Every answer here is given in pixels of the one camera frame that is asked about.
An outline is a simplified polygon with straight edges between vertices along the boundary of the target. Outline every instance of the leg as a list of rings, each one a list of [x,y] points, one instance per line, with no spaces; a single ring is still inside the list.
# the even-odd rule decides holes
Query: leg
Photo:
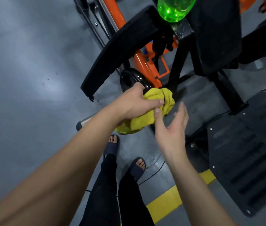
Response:
[[[154,226],[150,212],[142,200],[138,184],[130,174],[130,170],[119,182],[118,201],[123,226]]]
[[[116,156],[107,154],[101,171],[90,193],[84,216],[79,226],[120,225],[116,199]]]

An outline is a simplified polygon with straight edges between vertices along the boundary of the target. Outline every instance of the green plastic bottle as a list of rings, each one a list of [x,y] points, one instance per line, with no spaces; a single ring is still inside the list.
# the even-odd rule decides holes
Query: green plastic bottle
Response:
[[[168,22],[182,20],[194,6],[196,0],[158,0],[158,12]]]

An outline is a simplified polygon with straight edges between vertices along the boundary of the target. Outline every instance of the black slide sandal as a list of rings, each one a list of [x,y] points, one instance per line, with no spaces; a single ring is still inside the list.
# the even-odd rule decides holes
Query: black slide sandal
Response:
[[[105,159],[105,156],[107,154],[113,154],[113,155],[117,156],[117,152],[119,150],[119,143],[120,143],[119,136],[117,136],[117,143],[108,142],[106,145],[105,151],[104,151],[103,158]]]
[[[144,174],[144,170],[136,164],[139,159],[142,159],[144,162],[144,167],[146,168],[146,161],[142,157],[137,157],[135,160],[133,160],[129,168],[130,174],[135,178],[136,181],[138,181]]]

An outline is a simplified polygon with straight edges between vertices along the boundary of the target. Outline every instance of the yellow towel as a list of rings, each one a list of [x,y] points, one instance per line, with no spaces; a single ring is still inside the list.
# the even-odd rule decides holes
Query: yellow towel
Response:
[[[165,116],[169,113],[169,111],[173,108],[175,101],[172,98],[173,93],[167,89],[157,89],[152,88],[143,96],[143,98],[151,100],[151,99],[163,99],[164,105],[160,107],[162,115]],[[143,127],[153,124],[154,119],[154,110],[148,111],[146,114],[141,117],[133,118],[131,120],[126,120],[124,123],[118,127],[116,127],[115,131],[119,134],[132,134],[139,132],[143,129]]]

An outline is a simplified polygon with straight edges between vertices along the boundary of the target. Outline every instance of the yellow floor line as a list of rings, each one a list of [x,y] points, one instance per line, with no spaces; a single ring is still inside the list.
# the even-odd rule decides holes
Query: yellow floor line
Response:
[[[208,169],[199,174],[206,184],[211,183],[216,179],[213,173]],[[178,208],[182,204],[178,190],[176,186],[173,186],[167,190],[164,194],[153,200],[147,205],[147,208],[152,216],[154,223],[156,224],[162,218],[167,216],[170,212]]]

